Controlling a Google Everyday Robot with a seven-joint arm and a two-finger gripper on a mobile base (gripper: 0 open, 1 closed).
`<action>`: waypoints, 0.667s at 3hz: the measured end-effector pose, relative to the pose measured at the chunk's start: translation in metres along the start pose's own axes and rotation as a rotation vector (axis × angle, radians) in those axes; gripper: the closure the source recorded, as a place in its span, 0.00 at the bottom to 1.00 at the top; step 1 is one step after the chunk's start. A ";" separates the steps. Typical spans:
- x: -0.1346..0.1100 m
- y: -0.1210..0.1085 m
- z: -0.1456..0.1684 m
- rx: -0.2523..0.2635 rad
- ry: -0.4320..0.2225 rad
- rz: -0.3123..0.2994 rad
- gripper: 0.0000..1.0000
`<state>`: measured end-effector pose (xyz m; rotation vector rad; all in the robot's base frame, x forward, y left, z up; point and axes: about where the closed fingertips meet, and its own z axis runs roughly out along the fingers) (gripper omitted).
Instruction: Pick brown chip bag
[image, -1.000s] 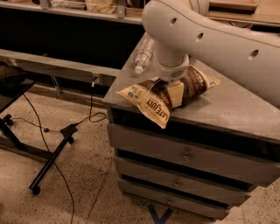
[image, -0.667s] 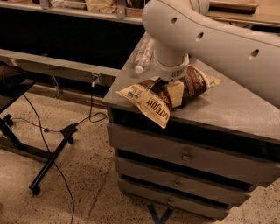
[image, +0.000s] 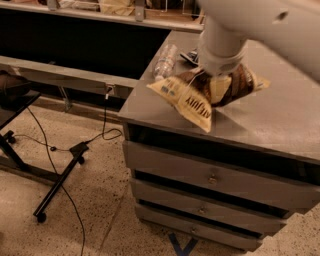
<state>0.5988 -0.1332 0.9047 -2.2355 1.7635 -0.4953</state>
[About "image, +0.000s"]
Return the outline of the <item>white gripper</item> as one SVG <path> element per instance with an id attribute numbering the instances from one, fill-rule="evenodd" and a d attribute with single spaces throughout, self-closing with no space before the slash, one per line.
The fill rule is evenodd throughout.
<path id="1" fill-rule="evenodd" d="M 232 79 L 229 76 L 241 63 L 245 50 L 231 57 L 219 57 L 205 47 L 198 48 L 199 65 L 213 77 L 210 81 L 211 103 L 219 103 L 227 92 Z"/>

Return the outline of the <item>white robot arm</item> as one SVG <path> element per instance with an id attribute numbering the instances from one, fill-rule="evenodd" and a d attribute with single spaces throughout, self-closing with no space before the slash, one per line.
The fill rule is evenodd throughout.
<path id="1" fill-rule="evenodd" d="M 319 0 L 198 0 L 205 12 L 200 65 L 213 76 L 234 71 L 255 40 L 314 81 L 320 80 Z"/>

